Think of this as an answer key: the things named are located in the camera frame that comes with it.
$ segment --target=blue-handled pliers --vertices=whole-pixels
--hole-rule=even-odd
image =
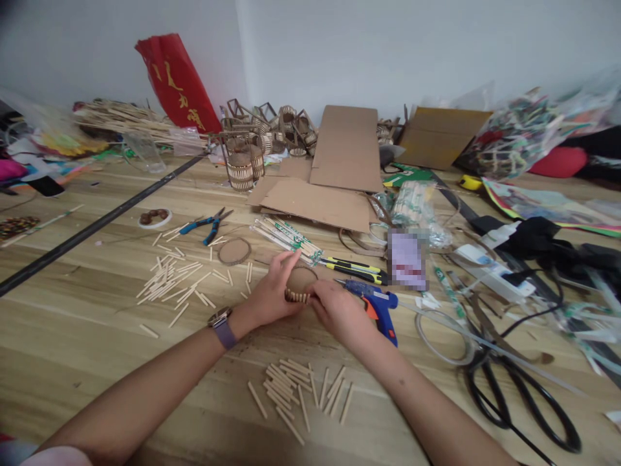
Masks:
[[[195,228],[202,227],[203,225],[209,225],[210,223],[213,223],[212,231],[209,233],[209,236],[202,241],[202,243],[205,246],[209,246],[209,243],[213,241],[213,239],[215,238],[215,235],[218,233],[218,228],[220,228],[220,222],[224,218],[228,217],[233,212],[232,210],[229,210],[227,213],[223,214],[224,209],[225,207],[222,207],[220,211],[218,211],[218,213],[215,214],[213,217],[209,217],[208,219],[205,219],[205,220],[198,220],[194,223],[190,223],[188,226],[182,228],[179,233],[187,234]]]

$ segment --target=watch strap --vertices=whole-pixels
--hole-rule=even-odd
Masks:
[[[235,338],[235,335],[233,335],[231,327],[228,325],[228,319],[218,322],[213,326],[213,329],[227,351],[237,344],[237,339]]]

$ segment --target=extension cord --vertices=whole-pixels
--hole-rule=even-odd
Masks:
[[[459,256],[464,257],[472,262],[480,264],[489,264],[489,267],[470,267],[461,262]],[[492,260],[484,251],[472,245],[463,245],[455,251],[453,256],[466,272],[480,279],[480,281],[491,290],[500,294],[504,299],[513,303],[523,302],[525,298],[532,295],[536,288],[526,280],[519,286],[513,286],[503,278],[503,275],[513,273],[504,265]]]

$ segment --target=hand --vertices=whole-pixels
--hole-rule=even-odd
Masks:
[[[369,338],[379,335],[362,303],[342,286],[318,280],[307,291],[320,322],[350,351],[368,345]]]
[[[248,297],[248,300],[235,309],[243,311],[254,327],[271,324],[280,318],[297,314],[304,309],[304,303],[285,301],[285,288],[291,270],[300,258],[301,250],[281,252],[272,259],[270,270]]]

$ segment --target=tape measure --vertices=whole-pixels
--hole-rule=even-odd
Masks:
[[[469,175],[463,175],[458,184],[462,188],[470,191],[477,191],[483,186],[483,182],[480,178],[471,177]]]

